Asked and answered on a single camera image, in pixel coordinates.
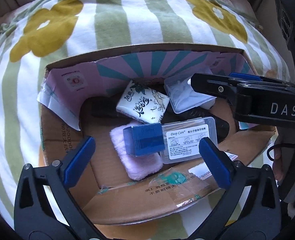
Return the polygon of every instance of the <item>yellow flower print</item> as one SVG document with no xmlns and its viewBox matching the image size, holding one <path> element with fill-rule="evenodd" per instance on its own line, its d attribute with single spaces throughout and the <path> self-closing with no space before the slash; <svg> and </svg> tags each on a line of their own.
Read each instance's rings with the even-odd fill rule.
<svg viewBox="0 0 295 240">
<path fill-rule="evenodd" d="M 62 0 L 51 10 L 42 8 L 28 20 L 23 36 L 11 49 L 9 58 L 17 62 L 30 51 L 44 57 L 62 47 L 71 36 L 83 3 L 80 0 Z"/>
<path fill-rule="evenodd" d="M 213 28 L 227 34 L 233 35 L 239 41 L 247 43 L 247 33 L 244 26 L 238 22 L 236 17 L 223 9 L 215 0 L 186 0 L 194 5 L 192 12 L 195 17 Z"/>
</svg>

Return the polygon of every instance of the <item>open cardboard box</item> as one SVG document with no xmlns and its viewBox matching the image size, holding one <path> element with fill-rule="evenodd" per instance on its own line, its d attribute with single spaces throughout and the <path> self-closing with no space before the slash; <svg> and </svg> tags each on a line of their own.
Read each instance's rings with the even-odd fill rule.
<svg viewBox="0 0 295 240">
<path fill-rule="evenodd" d="M 48 77 L 52 69 L 71 67 L 102 58 L 134 52 L 180 50 L 238 53 L 245 58 L 253 73 L 257 73 L 241 49 L 163 43 L 104 49 L 66 58 L 49 64 L 45 76 Z M 128 120 L 94 118 L 91 115 L 91 107 L 91 99 L 85 100 L 80 110 L 81 130 L 78 131 L 42 105 L 41 133 L 47 163 L 56 159 L 62 160 L 66 150 L 75 148 L 83 136 L 90 135 L 95 138 L 96 151 L 78 184 L 70 189 L 76 202 L 94 224 L 128 224 L 162 217 L 193 205 L 218 188 L 212 176 L 201 180 L 189 173 L 189 169 L 203 162 L 202 158 L 164 166 L 158 174 L 143 181 L 132 181 L 127 176 L 109 136 L 110 130 L 126 124 Z M 238 131 L 230 106 L 223 99 L 217 98 L 210 112 L 230 124 L 229 135 L 218 148 L 238 155 L 238 160 L 245 165 L 262 152 L 274 134 L 273 129 L 266 126 L 261 130 L 256 127 L 255 130 Z"/>
</svg>

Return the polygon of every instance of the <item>blue box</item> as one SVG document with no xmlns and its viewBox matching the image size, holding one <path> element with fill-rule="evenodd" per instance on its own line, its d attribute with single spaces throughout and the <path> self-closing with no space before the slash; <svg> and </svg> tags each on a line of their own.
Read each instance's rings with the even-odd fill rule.
<svg viewBox="0 0 295 240">
<path fill-rule="evenodd" d="M 130 126 L 123 129 L 125 150 L 131 156 L 143 156 L 165 149 L 160 123 Z"/>
</svg>

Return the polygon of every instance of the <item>green and white striped fabric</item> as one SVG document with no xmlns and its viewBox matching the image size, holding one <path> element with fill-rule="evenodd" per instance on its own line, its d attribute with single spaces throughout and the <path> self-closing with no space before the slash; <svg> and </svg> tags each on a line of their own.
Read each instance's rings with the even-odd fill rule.
<svg viewBox="0 0 295 240">
<path fill-rule="evenodd" d="M 36 98 L 48 63 L 130 44 L 214 44 L 242 48 L 259 75 L 289 80 L 284 60 L 256 26 L 222 0 L 36 0 L 0 35 L 0 213 L 5 220 L 13 226 L 22 166 L 44 165 Z"/>
</svg>

